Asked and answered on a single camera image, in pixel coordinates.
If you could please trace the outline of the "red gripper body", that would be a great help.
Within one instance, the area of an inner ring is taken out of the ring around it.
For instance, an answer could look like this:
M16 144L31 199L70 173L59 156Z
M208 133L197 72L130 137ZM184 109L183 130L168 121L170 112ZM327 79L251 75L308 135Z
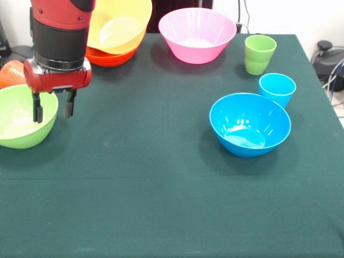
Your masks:
M32 92L40 93L87 87L92 78L92 70L87 58L84 59L83 66L74 71L46 69L35 59L27 59L24 61L24 75Z

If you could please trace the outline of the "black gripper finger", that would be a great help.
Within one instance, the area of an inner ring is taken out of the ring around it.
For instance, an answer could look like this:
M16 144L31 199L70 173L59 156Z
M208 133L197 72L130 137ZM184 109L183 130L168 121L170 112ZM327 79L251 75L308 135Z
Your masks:
M75 102L75 97L77 94L77 90L69 90L68 91L68 98L65 102L64 105L64 116L66 118L71 118L74 113L74 102Z
M43 108L41 106L40 94L32 93L33 99L33 121L36 123L41 123L43 120Z

